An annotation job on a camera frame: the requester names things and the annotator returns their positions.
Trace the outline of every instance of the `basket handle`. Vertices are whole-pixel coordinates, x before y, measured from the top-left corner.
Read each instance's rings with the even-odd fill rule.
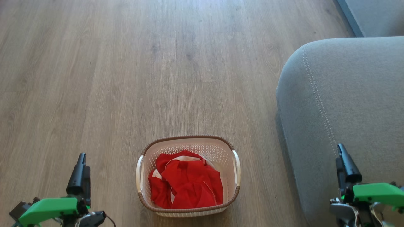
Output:
[[[238,158],[238,154],[235,150],[232,150],[232,152],[233,152],[233,156],[234,156],[233,159],[236,162],[235,170],[234,170],[234,172],[237,173],[237,175],[235,176],[236,184],[237,184],[237,186],[240,186],[240,181],[241,181],[240,159]]]
[[[137,187],[137,192],[139,192],[139,193],[142,192],[141,185],[140,185],[140,179],[141,179],[140,168],[142,167],[142,162],[143,162],[143,155],[140,156],[139,160],[137,161],[137,165],[136,165],[136,187]]]

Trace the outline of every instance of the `sofa stitching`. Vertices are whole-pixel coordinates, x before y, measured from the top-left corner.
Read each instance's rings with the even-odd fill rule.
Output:
[[[333,134],[333,132],[331,130],[330,122],[328,121],[328,117],[326,115],[324,105],[322,104],[322,101],[321,101],[321,98],[320,98],[320,93],[318,92],[317,84],[316,84],[316,82],[314,80],[313,73],[312,73],[312,71],[310,69],[310,65],[309,65],[309,62],[307,60],[307,45],[308,44],[306,44],[304,46],[303,51],[302,51],[303,63],[304,63],[305,68],[306,68],[307,76],[309,76],[309,81],[310,81],[310,84],[311,84],[311,88],[313,89],[314,96],[316,97],[318,109],[320,111],[321,118],[323,119],[324,126],[325,126],[326,131],[327,131],[328,139],[330,140],[331,149],[332,149],[332,151],[334,153],[334,156],[337,157],[337,155],[335,153],[335,146],[336,145],[333,146],[333,144],[332,144],[333,142],[335,144],[334,134]]]

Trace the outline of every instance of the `laundry basket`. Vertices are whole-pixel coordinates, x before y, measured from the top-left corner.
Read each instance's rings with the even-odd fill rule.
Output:
[[[151,198],[148,176],[156,168],[156,159],[161,153],[174,154],[188,150],[209,160],[220,172],[223,184],[223,204],[195,209],[162,209]],[[193,217],[216,214],[224,211],[237,198],[240,190],[240,161],[233,146],[217,136],[180,136],[156,140],[143,151],[136,166],[136,186],[139,199],[149,210],[160,216]]]

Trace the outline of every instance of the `red cloth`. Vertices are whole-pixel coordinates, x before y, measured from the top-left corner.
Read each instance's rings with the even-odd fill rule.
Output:
[[[151,199],[161,208],[190,209],[223,203],[220,172],[203,157],[187,150],[173,155],[160,154],[156,168],[149,175],[149,183]]]

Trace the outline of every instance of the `basket rim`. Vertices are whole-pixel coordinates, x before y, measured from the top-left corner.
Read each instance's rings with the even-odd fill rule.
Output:
[[[144,156],[151,146],[153,146],[154,144],[159,143],[159,142],[177,140],[177,139],[198,139],[198,138],[202,138],[202,139],[219,139],[219,140],[223,141],[224,143],[226,143],[230,147],[230,149],[232,151],[234,150],[233,145],[227,139],[225,139],[223,137],[214,136],[214,135],[188,135],[188,136],[165,137],[165,138],[162,138],[162,139],[154,140],[153,142],[149,143],[144,148],[141,156]],[[149,210],[151,210],[153,212],[158,212],[158,213],[194,213],[194,212],[204,212],[204,211],[210,211],[210,210],[217,210],[217,209],[225,208],[225,207],[229,206],[230,204],[232,204],[236,200],[239,192],[240,192],[240,186],[238,185],[238,186],[236,186],[236,191],[234,192],[233,197],[230,200],[228,200],[226,203],[216,205],[216,206],[208,206],[208,207],[192,208],[192,209],[155,208],[155,207],[152,207],[151,205],[149,205],[145,201],[145,199],[143,197],[143,194],[141,192],[138,192],[138,196],[139,196],[140,202],[143,204],[143,206],[145,206],[147,209],[149,209]]]

